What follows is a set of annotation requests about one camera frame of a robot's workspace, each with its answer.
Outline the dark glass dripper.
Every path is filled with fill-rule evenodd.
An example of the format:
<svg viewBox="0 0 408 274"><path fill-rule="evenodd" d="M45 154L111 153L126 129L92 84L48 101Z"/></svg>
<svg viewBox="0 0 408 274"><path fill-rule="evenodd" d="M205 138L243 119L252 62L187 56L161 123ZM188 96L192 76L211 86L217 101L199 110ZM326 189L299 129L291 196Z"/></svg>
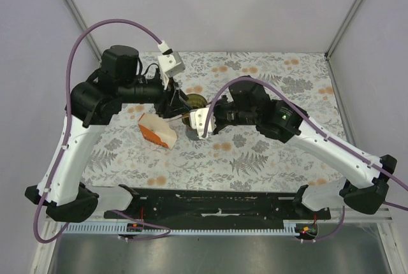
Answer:
<svg viewBox="0 0 408 274"><path fill-rule="evenodd" d="M200 94L188 94L187 95L187 103L192 107L193 110L199 109L199 108L204 108L208 104L207 100ZM182 118L182 123L185 124L187 127L189 127L190 124L190 119L189 119L189 114L183 114Z"/></svg>

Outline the orange coffee filter box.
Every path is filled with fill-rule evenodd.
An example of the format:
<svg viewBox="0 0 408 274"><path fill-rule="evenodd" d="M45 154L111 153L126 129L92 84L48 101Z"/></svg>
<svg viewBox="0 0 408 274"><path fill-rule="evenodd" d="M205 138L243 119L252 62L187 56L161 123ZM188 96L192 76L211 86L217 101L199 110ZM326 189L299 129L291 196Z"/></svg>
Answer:
<svg viewBox="0 0 408 274"><path fill-rule="evenodd" d="M143 113L138 120L138 127L143 138L155 145L171 150L177 141L176 131L157 115Z"/></svg>

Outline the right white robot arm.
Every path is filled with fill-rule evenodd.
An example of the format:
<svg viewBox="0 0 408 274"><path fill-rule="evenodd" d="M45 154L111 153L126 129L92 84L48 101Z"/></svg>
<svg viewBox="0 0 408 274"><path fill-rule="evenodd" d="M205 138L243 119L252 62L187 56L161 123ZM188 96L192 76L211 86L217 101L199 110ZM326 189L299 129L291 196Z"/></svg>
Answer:
<svg viewBox="0 0 408 274"><path fill-rule="evenodd" d="M211 122L215 134L227 126L255 126L266 138L312 154L342 175L337 181L298 189L291 208L299 219L337 206L373 215L386 203L396 159L368 154L340 139L268 83L250 76L228 82L210 104L206 133Z"/></svg>

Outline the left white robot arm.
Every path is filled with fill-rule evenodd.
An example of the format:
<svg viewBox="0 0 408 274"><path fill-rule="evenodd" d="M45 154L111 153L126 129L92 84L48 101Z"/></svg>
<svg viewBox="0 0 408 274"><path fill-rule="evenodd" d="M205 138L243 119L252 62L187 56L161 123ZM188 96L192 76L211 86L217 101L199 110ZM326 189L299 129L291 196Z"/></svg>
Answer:
<svg viewBox="0 0 408 274"><path fill-rule="evenodd" d="M188 97L173 77L185 70L178 52L163 48L157 58L153 78L141 73L139 52L114 45L103 52L101 65L86 81L71 91L61 146L54 163L38 185L25 190L25 196L56 222L79 223L94 212L118 210L126 218L140 212L137 193L126 185L88 187L81 182L96 140L105 131L122 105L152 104L156 114L171 119L189 113Z"/></svg>

